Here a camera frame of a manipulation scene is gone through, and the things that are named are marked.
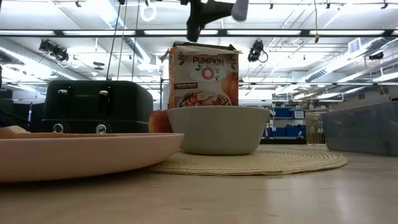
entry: wooden table surface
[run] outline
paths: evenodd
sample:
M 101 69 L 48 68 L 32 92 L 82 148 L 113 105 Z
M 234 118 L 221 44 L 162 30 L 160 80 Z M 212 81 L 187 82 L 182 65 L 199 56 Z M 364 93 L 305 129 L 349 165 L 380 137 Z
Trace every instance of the wooden table surface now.
M 136 170 L 2 184 L 0 223 L 397 223 L 398 158 L 344 155 L 349 163 L 340 169 L 295 175 L 211 177 Z

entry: pink plate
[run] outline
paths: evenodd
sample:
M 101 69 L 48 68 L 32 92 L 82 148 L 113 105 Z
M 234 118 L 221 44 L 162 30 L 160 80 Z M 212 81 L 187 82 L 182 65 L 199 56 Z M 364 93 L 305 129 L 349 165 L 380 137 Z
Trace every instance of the pink plate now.
M 150 166 L 180 150 L 183 134 L 0 139 L 0 182 L 60 180 Z

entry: hanging cable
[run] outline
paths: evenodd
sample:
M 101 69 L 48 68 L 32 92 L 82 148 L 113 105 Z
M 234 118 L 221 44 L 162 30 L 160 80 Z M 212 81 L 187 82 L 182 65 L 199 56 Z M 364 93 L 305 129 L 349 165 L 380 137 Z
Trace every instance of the hanging cable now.
M 111 68 L 111 60 L 112 60 L 112 54 L 113 54 L 113 47 L 114 47 L 114 40 L 116 38 L 116 31 L 118 30 L 118 22 L 119 22 L 119 16 L 120 16 L 120 8 L 121 4 L 119 4 L 119 9 L 118 9 L 118 16 L 116 19 L 116 25 L 114 27 L 114 34 L 113 34 L 113 40 L 112 40 L 112 47 L 111 47 L 111 54 L 109 56 L 109 63 L 108 63 L 108 70 L 106 71 L 106 80 L 109 80 L 109 69 Z
M 137 6 L 137 17 L 136 17 L 136 29 L 138 28 L 138 15 L 139 15 L 139 8 L 140 8 L 140 1 L 141 0 L 138 0 L 138 6 Z M 133 51 L 133 57 L 132 57 L 132 69 L 131 69 L 131 81 L 132 81 L 132 79 L 133 79 L 133 76 L 134 76 L 134 64 L 135 64 L 135 61 L 136 61 L 136 45 L 137 45 L 137 37 L 134 39 L 134 49 L 132 50 Z
M 120 55 L 119 55 L 119 66 L 118 66 L 118 76 L 116 78 L 117 81 L 119 81 L 119 71 L 120 71 L 120 64 L 122 62 L 122 51 L 123 51 L 123 37 L 124 37 L 124 29 L 126 28 L 126 17 L 127 17 L 127 3 L 129 1 L 126 0 L 126 6 L 124 9 L 124 19 L 123 19 L 123 31 L 122 31 L 122 44 L 120 45 Z
M 319 41 L 318 34 L 318 8 L 317 8 L 317 0 L 313 0 L 313 5 L 315 6 L 315 43 Z

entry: wire basket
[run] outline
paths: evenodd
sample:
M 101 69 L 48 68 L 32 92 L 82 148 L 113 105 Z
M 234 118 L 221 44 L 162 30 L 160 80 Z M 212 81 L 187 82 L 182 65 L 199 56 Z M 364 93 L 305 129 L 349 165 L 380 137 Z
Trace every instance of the wire basket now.
M 307 113 L 305 115 L 307 145 L 309 146 L 326 146 L 321 118 L 322 113 L 324 112 Z

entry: apple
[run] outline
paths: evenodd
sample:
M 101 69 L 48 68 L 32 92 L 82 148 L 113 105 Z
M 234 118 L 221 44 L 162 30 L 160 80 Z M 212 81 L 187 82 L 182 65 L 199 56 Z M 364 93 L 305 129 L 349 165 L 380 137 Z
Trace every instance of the apple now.
M 149 118 L 150 133 L 173 133 L 166 111 L 155 111 Z

